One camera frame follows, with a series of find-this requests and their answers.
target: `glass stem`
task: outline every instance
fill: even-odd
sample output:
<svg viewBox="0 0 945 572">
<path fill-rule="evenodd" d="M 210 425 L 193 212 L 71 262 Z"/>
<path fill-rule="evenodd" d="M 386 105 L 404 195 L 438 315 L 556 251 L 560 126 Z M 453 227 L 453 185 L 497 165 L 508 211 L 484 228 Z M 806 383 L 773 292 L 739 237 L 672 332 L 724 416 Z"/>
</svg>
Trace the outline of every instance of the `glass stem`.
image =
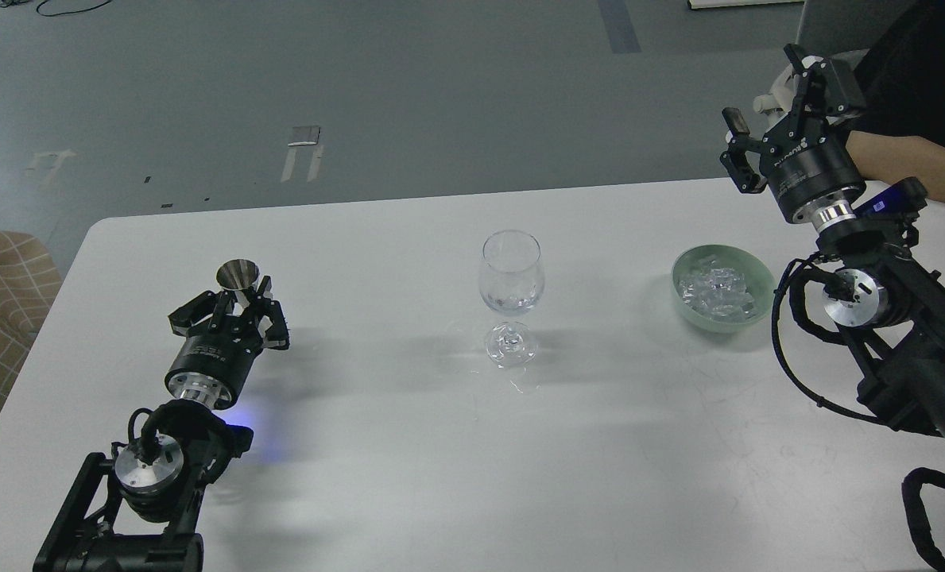
<svg viewBox="0 0 945 572">
<path fill-rule="evenodd" d="M 513 328 L 505 328 L 504 336 L 501 336 L 501 345 L 504 346 L 505 351 L 518 349 L 520 344 L 522 344 L 521 334 Z"/>
</svg>

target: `person's arm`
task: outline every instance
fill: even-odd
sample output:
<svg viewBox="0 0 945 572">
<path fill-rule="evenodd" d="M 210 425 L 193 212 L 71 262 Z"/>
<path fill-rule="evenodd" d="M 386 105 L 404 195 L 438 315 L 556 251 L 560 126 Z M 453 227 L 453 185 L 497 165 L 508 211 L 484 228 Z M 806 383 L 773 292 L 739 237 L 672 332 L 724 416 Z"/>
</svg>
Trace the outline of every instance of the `person's arm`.
<svg viewBox="0 0 945 572">
<path fill-rule="evenodd" d="M 945 203 L 945 148 L 923 137 L 889 137 L 850 131 L 846 151 L 866 179 L 894 184 L 914 176 L 928 190 L 928 199 Z"/>
</svg>

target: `robotic arm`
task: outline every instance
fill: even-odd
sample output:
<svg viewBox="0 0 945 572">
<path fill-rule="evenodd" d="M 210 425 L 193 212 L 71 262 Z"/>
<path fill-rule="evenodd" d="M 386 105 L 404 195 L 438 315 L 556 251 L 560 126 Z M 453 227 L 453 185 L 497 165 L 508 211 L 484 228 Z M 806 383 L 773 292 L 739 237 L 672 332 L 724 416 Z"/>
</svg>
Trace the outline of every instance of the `robotic arm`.
<svg viewBox="0 0 945 572">
<path fill-rule="evenodd" d="M 196 521 L 203 490 L 232 458 L 250 449 L 254 432 L 230 426 L 213 413 L 239 398 L 254 359 L 265 349 L 289 347 L 271 278 L 257 283 L 251 261 L 228 261 L 218 271 L 222 291 L 207 291 L 169 316 L 185 337 L 165 379 L 175 399 L 130 417 L 126 444 L 112 444 L 112 459 L 90 453 L 55 518 L 35 572 L 193 572 L 203 568 L 203 537 Z M 134 437 L 134 421 L 149 413 Z M 105 481 L 104 506 L 88 513 Z M 126 500 L 139 517 L 167 524 L 160 535 L 119 535 L 115 518 Z"/>
<path fill-rule="evenodd" d="M 836 137 L 840 124 L 865 108 L 849 66 L 842 61 L 808 57 L 790 44 L 785 53 L 795 72 L 796 88 L 787 113 L 763 138 L 751 137 L 736 108 L 723 110 L 730 128 L 720 162 L 744 193 L 773 192 L 785 220 L 810 222 L 818 233 L 817 253 L 795 261 L 780 282 L 773 304 L 773 346 L 780 364 L 800 391 L 833 412 L 886 424 L 894 431 L 914 431 L 945 438 L 945 288 L 939 272 L 927 272 L 912 257 L 918 244 L 914 222 L 926 207 L 927 192 L 916 178 L 851 206 L 865 190 L 864 179 Z M 758 172 L 747 153 L 759 156 Z M 834 272 L 816 264 L 839 263 Z M 807 282 L 823 285 L 824 304 L 836 330 L 813 323 L 805 307 Z M 778 341 L 782 298 L 789 291 L 796 323 L 822 341 L 846 345 L 864 374 L 858 402 L 874 415 L 851 412 L 814 394 L 793 376 Z M 911 322 L 911 332 L 889 347 L 876 329 Z M 904 504 L 912 539 L 920 556 L 937 570 L 945 558 L 932 542 L 920 503 L 920 486 L 945 489 L 945 475 L 915 470 L 904 481 Z"/>
</svg>

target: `black sleeve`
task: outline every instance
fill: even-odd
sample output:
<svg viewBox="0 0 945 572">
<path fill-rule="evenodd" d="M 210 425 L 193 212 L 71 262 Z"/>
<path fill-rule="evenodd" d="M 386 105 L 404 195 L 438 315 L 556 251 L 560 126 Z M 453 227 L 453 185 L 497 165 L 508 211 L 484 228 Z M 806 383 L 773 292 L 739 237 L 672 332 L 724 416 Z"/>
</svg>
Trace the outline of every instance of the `black sleeve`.
<svg viewBox="0 0 945 572">
<path fill-rule="evenodd" d="M 945 0 L 922 0 L 890 26 L 856 70 L 868 111 L 851 129 L 920 135 L 945 146 Z"/>
</svg>

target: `white table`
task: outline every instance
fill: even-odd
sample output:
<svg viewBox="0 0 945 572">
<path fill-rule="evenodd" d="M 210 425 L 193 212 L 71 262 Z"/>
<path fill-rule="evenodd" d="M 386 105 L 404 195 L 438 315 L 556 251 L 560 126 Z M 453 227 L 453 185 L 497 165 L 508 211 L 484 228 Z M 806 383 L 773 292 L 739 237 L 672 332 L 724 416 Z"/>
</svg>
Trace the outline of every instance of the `white table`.
<svg viewBox="0 0 945 572">
<path fill-rule="evenodd" d="M 919 226 L 945 272 L 945 206 Z M 541 354 L 501 370 L 476 271 L 509 227 L 548 282 L 524 318 Z M 29 569 L 83 457 L 169 399 L 166 315 L 234 257 L 272 276 L 292 348 L 224 414 L 257 437 L 207 489 L 208 572 L 925 568 L 900 482 L 945 470 L 943 439 L 814 407 L 767 321 L 722 337 L 669 305 L 690 246 L 779 272 L 814 238 L 726 179 L 102 221 L 0 417 L 0 570 Z M 854 402 L 846 351 L 782 332 L 809 384 Z M 926 501 L 945 550 L 945 496 Z M 123 511 L 120 532 L 160 531 Z"/>
</svg>

